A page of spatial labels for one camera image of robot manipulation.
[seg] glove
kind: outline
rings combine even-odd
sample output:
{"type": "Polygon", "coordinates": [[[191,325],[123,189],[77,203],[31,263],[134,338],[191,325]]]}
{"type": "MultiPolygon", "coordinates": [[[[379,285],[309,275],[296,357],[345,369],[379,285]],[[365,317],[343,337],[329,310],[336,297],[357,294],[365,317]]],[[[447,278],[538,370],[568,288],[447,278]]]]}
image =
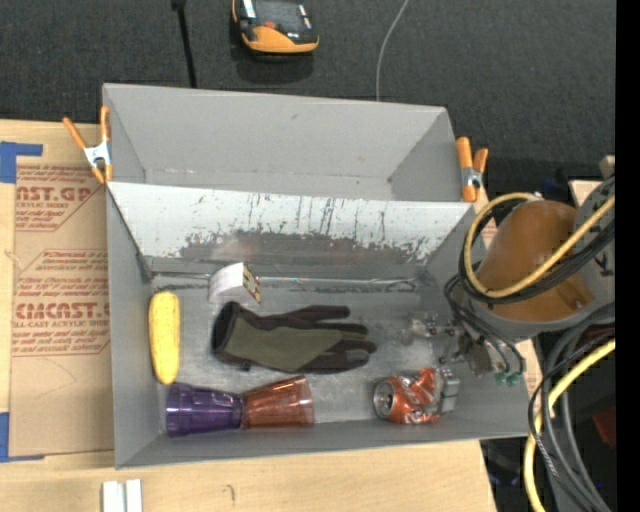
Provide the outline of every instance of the glove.
{"type": "Polygon", "coordinates": [[[346,306],[309,306],[290,313],[258,316],[227,302],[212,332],[214,355],[248,368],[252,363],[288,373],[338,373],[365,365],[376,351],[359,324],[327,323],[347,318],[346,306]]]}

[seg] black cable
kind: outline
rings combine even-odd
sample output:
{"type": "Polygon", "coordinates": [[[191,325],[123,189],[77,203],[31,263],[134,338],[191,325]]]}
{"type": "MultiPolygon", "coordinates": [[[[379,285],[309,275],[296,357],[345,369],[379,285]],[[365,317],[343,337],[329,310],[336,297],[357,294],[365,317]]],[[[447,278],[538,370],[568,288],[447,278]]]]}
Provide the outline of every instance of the black cable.
{"type": "Polygon", "coordinates": [[[197,89],[196,70],[193,66],[193,55],[191,54],[191,43],[189,41],[189,29],[187,27],[187,17],[184,14],[184,8],[187,0],[171,0],[171,9],[178,13],[178,23],[180,24],[180,34],[182,36],[182,45],[184,46],[184,55],[187,60],[187,70],[189,72],[189,84],[192,89],[197,89]]]}
{"type": "MultiPolygon", "coordinates": [[[[566,343],[564,343],[564,345],[566,346],[566,348],[564,348],[564,352],[565,354],[567,353],[571,353],[576,344],[582,339],[584,332],[589,328],[590,326],[585,327],[585,329],[580,332],[578,335],[572,335],[570,337],[567,338],[566,343]]],[[[581,352],[584,353],[586,351],[586,349],[590,349],[591,347],[593,347],[594,345],[602,342],[605,339],[609,339],[611,337],[611,331],[612,329],[609,328],[606,331],[604,331],[603,333],[595,336],[585,347],[582,347],[579,351],[576,351],[576,353],[581,352]]],[[[559,348],[558,350],[554,350],[553,351],[553,359],[550,360],[550,362],[552,364],[555,364],[555,359],[557,359],[557,357],[559,357],[560,352],[562,351],[563,348],[563,343],[559,344],[559,348]]],[[[561,370],[564,370],[565,373],[567,371],[567,367],[568,365],[575,361],[575,357],[570,356],[570,359],[568,360],[567,357],[565,356],[565,358],[558,363],[556,366],[560,367],[561,370]]],[[[547,381],[542,388],[542,402],[543,402],[543,412],[544,412],[544,424],[546,426],[546,431],[548,433],[548,437],[549,437],[549,441],[552,445],[553,450],[558,454],[558,459],[560,460],[561,464],[563,465],[565,471],[569,474],[569,477],[571,478],[571,476],[573,475],[572,471],[573,468],[570,467],[568,461],[566,460],[566,458],[564,457],[564,453],[562,451],[562,449],[560,448],[558,442],[557,442],[557,437],[555,435],[555,431],[554,431],[554,426],[553,426],[553,422],[551,421],[551,416],[549,413],[549,408],[548,408],[548,394],[550,392],[551,389],[551,382],[547,381]]],[[[568,398],[567,394],[563,395],[563,402],[567,401],[568,398]]],[[[566,414],[570,414],[569,411],[569,407],[568,407],[568,401],[566,403],[564,403],[564,407],[563,407],[563,411],[566,414]]],[[[595,485],[593,484],[591,478],[588,476],[588,471],[586,469],[586,467],[584,466],[584,463],[582,461],[582,457],[579,453],[579,450],[577,448],[577,443],[575,441],[575,437],[574,437],[574,432],[573,432],[573,427],[570,424],[570,418],[567,416],[563,417],[563,423],[565,425],[565,430],[566,430],[566,434],[567,437],[569,439],[569,445],[570,448],[572,449],[572,454],[574,456],[574,459],[576,461],[576,463],[578,464],[578,474],[582,477],[583,479],[583,484],[584,487],[581,487],[581,489],[586,489],[589,493],[589,496],[592,497],[592,499],[590,500],[590,502],[593,504],[593,506],[596,507],[597,510],[602,510],[602,511],[609,511],[609,508],[607,506],[607,504],[604,502],[604,500],[602,499],[602,496],[600,496],[600,493],[597,491],[595,485]]]]}
{"type": "MultiPolygon", "coordinates": [[[[486,225],[489,218],[493,215],[492,211],[489,211],[486,215],[486,222],[482,223],[483,226],[486,225]]],[[[476,234],[473,239],[473,243],[480,235],[482,228],[476,231],[476,234]]],[[[473,284],[470,282],[466,267],[464,265],[464,249],[460,254],[460,258],[458,260],[458,273],[462,277],[462,283],[467,291],[467,294],[480,301],[484,302],[488,305],[493,304],[509,304],[513,302],[520,302],[525,299],[529,299],[531,297],[535,297],[536,295],[540,295],[547,290],[550,290],[554,286],[557,286],[565,279],[575,274],[578,270],[580,270],[584,265],[586,265],[589,261],[591,261],[598,253],[600,253],[611,241],[615,239],[615,221],[607,224],[602,230],[592,239],[589,243],[583,247],[577,253],[572,254],[571,256],[563,258],[560,262],[558,262],[555,268],[545,277],[539,279],[535,283],[523,288],[522,290],[513,293],[507,297],[489,297],[486,294],[478,291],[473,284]]],[[[474,271],[479,267],[480,262],[475,263],[473,265],[474,271]]]]}
{"type": "Polygon", "coordinates": [[[531,431],[531,433],[532,433],[532,435],[533,435],[533,437],[534,437],[534,439],[536,441],[536,444],[538,445],[538,448],[540,449],[540,453],[543,456],[543,460],[545,462],[545,465],[547,466],[547,468],[549,469],[549,471],[553,475],[555,481],[560,485],[560,487],[583,510],[587,510],[587,509],[585,508],[584,504],[581,503],[581,500],[580,500],[580,497],[578,496],[578,493],[580,494],[580,496],[582,498],[584,498],[586,501],[588,501],[591,506],[593,506],[593,498],[594,497],[591,495],[591,493],[586,491],[584,486],[582,485],[582,483],[577,480],[577,477],[575,477],[575,475],[573,473],[573,469],[571,467],[569,467],[569,465],[568,465],[568,463],[566,461],[566,458],[564,457],[564,454],[563,454],[562,450],[559,448],[559,446],[558,446],[558,444],[556,442],[556,438],[554,437],[553,429],[552,429],[552,426],[551,426],[551,418],[550,418],[550,413],[549,413],[548,397],[544,396],[544,394],[542,394],[542,391],[544,389],[544,385],[547,382],[550,382],[553,376],[555,376],[561,370],[566,368],[566,364],[570,364],[571,362],[577,360],[581,355],[583,355],[586,352],[588,352],[593,347],[593,345],[595,345],[595,342],[590,343],[588,346],[582,347],[581,349],[579,349],[576,352],[574,352],[565,361],[563,361],[562,363],[559,363],[558,365],[553,367],[551,370],[549,370],[547,373],[545,373],[545,375],[543,376],[541,382],[538,384],[538,386],[536,387],[535,391],[531,395],[531,400],[529,401],[529,408],[528,408],[529,430],[531,431]],[[540,408],[541,408],[541,411],[543,412],[543,414],[545,416],[545,420],[544,420],[545,432],[544,433],[548,434],[549,437],[552,439],[552,444],[553,444],[553,449],[554,449],[552,454],[549,453],[549,450],[547,449],[547,447],[546,447],[546,445],[545,445],[545,443],[544,443],[544,441],[542,439],[542,435],[540,433],[536,432],[536,429],[535,429],[536,413],[535,413],[534,405],[535,405],[535,400],[536,400],[536,397],[538,396],[538,394],[542,394],[541,401],[540,401],[540,408]],[[569,479],[571,480],[571,483],[573,484],[573,487],[569,487],[568,483],[565,482],[560,477],[560,474],[558,473],[558,470],[556,469],[555,465],[553,464],[552,459],[555,459],[556,461],[559,461],[562,464],[565,472],[568,474],[569,479]]]}
{"type": "Polygon", "coordinates": [[[506,337],[502,336],[501,333],[497,331],[493,326],[479,318],[475,315],[471,310],[465,308],[458,301],[455,300],[453,296],[453,290],[460,285],[460,276],[458,274],[454,275],[447,281],[444,286],[444,295],[447,299],[449,306],[451,307],[454,315],[458,317],[459,320],[467,323],[473,330],[475,330],[478,334],[481,335],[491,346],[498,352],[502,360],[505,364],[504,373],[505,375],[511,373],[511,365],[509,360],[504,353],[504,351],[500,347],[500,342],[503,342],[511,352],[516,356],[519,364],[519,369],[515,372],[514,375],[519,376],[522,375],[525,371],[526,360],[520,353],[520,351],[516,348],[513,342],[508,340],[506,337]]]}
{"type": "MultiPolygon", "coordinates": [[[[548,456],[548,452],[546,448],[544,447],[544,443],[542,442],[540,435],[535,431],[534,404],[535,404],[537,395],[540,393],[542,413],[545,416],[545,420],[544,420],[545,431],[548,434],[549,441],[553,445],[553,449],[555,450],[556,459],[563,465],[563,468],[567,472],[567,475],[571,480],[571,483],[574,485],[574,489],[580,492],[585,497],[585,499],[589,501],[590,505],[596,508],[596,510],[604,510],[604,511],[608,511],[609,509],[606,503],[604,503],[604,500],[602,500],[602,497],[599,495],[599,493],[595,489],[595,486],[593,485],[593,482],[591,481],[589,474],[586,471],[586,468],[584,467],[584,463],[582,462],[580,454],[578,453],[577,446],[572,447],[572,450],[573,450],[574,458],[576,459],[576,461],[578,461],[578,465],[579,465],[578,473],[582,477],[582,480],[583,480],[582,482],[578,481],[578,478],[574,474],[574,469],[569,466],[568,461],[566,460],[566,457],[564,457],[563,451],[560,449],[560,447],[557,444],[557,439],[555,437],[555,432],[553,430],[553,424],[551,422],[551,417],[549,412],[548,394],[551,389],[551,379],[553,376],[555,376],[557,373],[559,373],[562,370],[566,371],[567,366],[570,365],[573,361],[577,360],[581,355],[591,350],[591,348],[594,345],[596,345],[597,343],[600,343],[604,338],[610,336],[610,333],[607,332],[602,336],[598,336],[594,338],[587,345],[581,347],[580,349],[574,350],[577,342],[581,339],[581,336],[586,331],[586,329],[588,329],[592,325],[610,324],[612,315],[613,316],[615,315],[615,302],[606,304],[605,306],[601,307],[600,309],[592,313],[589,317],[579,322],[576,326],[574,326],[571,329],[568,329],[561,336],[561,338],[556,342],[548,358],[548,363],[550,364],[551,369],[545,372],[545,375],[543,376],[542,381],[539,383],[539,385],[536,387],[536,390],[532,394],[531,400],[529,402],[529,411],[528,411],[529,413],[528,419],[529,419],[531,432],[536,439],[536,443],[541,448],[541,453],[547,455],[544,458],[547,467],[552,472],[552,474],[556,477],[556,480],[558,481],[560,486],[563,488],[563,490],[565,490],[565,492],[567,492],[567,494],[571,496],[572,499],[574,499],[574,501],[576,501],[577,497],[575,492],[573,492],[573,490],[570,490],[568,488],[567,483],[565,483],[562,480],[559,480],[557,470],[551,464],[551,460],[550,460],[550,457],[548,456]],[[568,356],[565,355],[565,357],[560,362],[557,362],[560,357],[560,354],[563,352],[565,354],[570,354],[570,355],[568,356]]],[[[565,422],[566,424],[568,424],[568,418],[565,418],[565,422]]],[[[571,427],[569,427],[567,435],[570,437],[573,436],[573,430],[571,427]]]]}

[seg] purple cup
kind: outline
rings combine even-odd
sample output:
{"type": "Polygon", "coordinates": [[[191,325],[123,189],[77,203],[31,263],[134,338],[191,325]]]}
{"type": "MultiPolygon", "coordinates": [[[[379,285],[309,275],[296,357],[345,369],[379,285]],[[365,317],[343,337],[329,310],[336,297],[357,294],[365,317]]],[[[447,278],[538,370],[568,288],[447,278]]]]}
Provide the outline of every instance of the purple cup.
{"type": "Polygon", "coordinates": [[[170,437],[240,428],[242,397],[176,382],[169,388],[166,415],[170,437]]]}

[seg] gray bin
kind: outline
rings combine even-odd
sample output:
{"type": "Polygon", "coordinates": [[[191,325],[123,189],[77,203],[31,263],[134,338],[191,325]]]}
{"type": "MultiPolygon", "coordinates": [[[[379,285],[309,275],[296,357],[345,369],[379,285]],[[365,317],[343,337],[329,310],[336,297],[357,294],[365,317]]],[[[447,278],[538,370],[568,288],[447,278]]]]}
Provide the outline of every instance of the gray bin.
{"type": "Polygon", "coordinates": [[[446,337],[401,341],[416,312],[450,318],[442,285],[474,217],[446,109],[113,84],[103,95],[116,467],[526,435],[524,385],[478,379],[464,362],[452,367],[456,408],[437,422],[391,424],[373,409],[380,379],[451,350],[446,337]],[[311,428],[169,438],[149,352],[155,290],[181,298],[178,381],[241,393],[288,376],[211,353],[208,278],[238,261],[260,280],[257,313],[347,305],[378,351],[357,370],[307,376],[311,428]]]}

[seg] toy corn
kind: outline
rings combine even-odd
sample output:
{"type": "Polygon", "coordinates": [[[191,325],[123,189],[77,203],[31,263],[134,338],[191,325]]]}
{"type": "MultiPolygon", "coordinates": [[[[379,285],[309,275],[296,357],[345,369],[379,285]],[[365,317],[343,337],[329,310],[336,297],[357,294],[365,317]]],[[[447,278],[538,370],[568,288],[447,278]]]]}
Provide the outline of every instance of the toy corn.
{"type": "Polygon", "coordinates": [[[173,383],[180,368],[180,299],[171,292],[158,292],[149,304],[149,340],[156,377],[173,383]]]}

